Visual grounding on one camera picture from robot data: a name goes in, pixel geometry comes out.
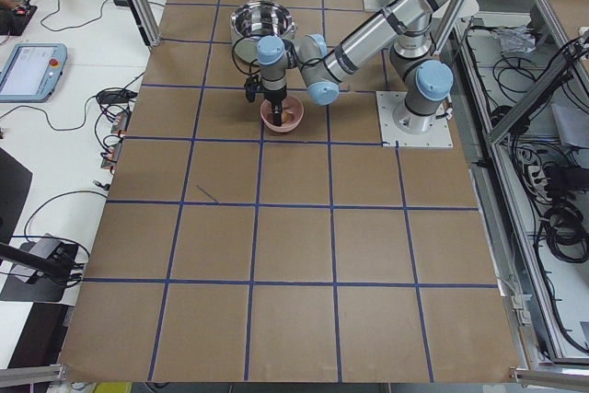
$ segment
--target blue joint cap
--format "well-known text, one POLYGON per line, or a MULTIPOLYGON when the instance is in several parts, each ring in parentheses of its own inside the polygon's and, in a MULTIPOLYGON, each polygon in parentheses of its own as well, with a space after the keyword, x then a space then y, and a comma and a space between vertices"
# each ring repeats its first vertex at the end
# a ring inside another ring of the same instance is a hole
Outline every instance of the blue joint cap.
POLYGON ((445 64, 437 60, 428 60, 417 68, 415 83, 424 97, 431 101, 440 101, 450 93, 454 75, 445 64))
POLYGON ((284 54, 284 42, 277 36, 262 37, 257 45, 258 63, 268 66, 278 62, 284 54))
POLYGON ((328 55, 328 44, 325 42, 325 38, 321 34, 307 34, 308 37, 313 39, 321 50, 321 57, 328 55))
POLYGON ((322 106, 333 103, 340 95, 340 88, 333 82, 316 82, 307 91, 313 101, 322 106))

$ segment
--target power adapter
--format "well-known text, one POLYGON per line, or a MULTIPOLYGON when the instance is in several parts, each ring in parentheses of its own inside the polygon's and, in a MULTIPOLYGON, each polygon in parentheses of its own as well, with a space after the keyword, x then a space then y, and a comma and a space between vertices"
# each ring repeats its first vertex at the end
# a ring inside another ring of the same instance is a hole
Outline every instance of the power adapter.
POLYGON ((127 0, 113 0, 114 5, 116 6, 127 6, 129 7, 129 2, 127 0))
POLYGON ((111 88, 97 93, 96 98, 101 105, 113 105, 127 103, 131 98, 137 97, 137 93, 129 89, 111 88))

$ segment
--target stainless steel pot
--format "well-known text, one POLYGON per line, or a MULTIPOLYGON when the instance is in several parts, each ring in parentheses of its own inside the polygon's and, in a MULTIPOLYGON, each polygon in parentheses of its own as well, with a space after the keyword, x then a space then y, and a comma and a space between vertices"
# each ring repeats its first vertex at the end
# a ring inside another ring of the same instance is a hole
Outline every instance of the stainless steel pot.
POLYGON ((256 45, 264 36, 292 40, 296 24, 284 6, 270 0, 250 0, 231 15, 231 41, 236 55, 250 64, 257 58, 256 45))

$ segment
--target tablet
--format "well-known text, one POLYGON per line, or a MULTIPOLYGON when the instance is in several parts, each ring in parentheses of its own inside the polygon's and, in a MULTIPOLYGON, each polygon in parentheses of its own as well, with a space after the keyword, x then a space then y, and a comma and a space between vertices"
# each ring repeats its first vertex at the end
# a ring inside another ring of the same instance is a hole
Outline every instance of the tablet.
POLYGON ((61 43, 19 43, 0 74, 0 102, 39 103, 55 89, 67 59, 61 43))

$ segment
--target white desk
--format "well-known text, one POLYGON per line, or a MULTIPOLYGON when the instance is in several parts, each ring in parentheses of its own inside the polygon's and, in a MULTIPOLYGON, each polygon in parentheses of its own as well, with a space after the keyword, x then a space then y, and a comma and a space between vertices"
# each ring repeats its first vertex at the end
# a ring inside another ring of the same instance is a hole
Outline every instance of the white desk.
MULTIPOLYGON (((83 23, 97 17, 105 0, 61 0, 61 11, 47 20, 52 28, 83 23)), ((164 4, 166 0, 150 0, 164 4)), ((60 42, 68 48, 64 75, 46 103, 35 105, 46 110, 57 127, 73 127, 84 117, 87 98, 106 87, 123 87, 143 72, 149 51, 144 46, 133 16, 128 8, 108 2, 101 20, 81 29, 51 32, 40 20, 55 10, 55 0, 32 0, 38 6, 35 17, 21 37, 11 38, 0 46, 0 66, 4 65, 15 44, 22 42, 60 42)), ((153 6, 157 21, 163 8, 153 6)), ((137 90, 140 81, 131 89, 137 90)), ((0 115, 16 104, 0 104, 0 115)), ((22 235, 32 212, 52 196, 68 191, 100 191, 92 180, 110 182, 110 173, 100 169, 100 148, 94 135, 94 122, 99 115, 96 101, 88 105, 87 124, 80 130, 57 133, 47 125, 42 113, 17 110, 0 121, 5 139, 0 147, 33 173, 29 197, 15 230, 22 235)), ((98 133, 109 133, 110 124, 102 119, 98 133)), ((76 194, 50 203, 35 217, 29 232, 43 235, 49 232, 71 238, 91 249, 104 206, 104 199, 92 194, 76 194)), ((19 245, 16 238, 11 243, 19 245)), ((78 262, 85 260, 83 251, 78 262)), ((3 263, 0 271, 8 272, 10 264, 3 263)), ((6 277, 0 275, 0 287, 6 277)), ((65 292, 64 304, 73 305, 77 287, 65 292)), ((7 368, 18 338, 29 315, 32 303, 0 302, 0 369, 7 368)))

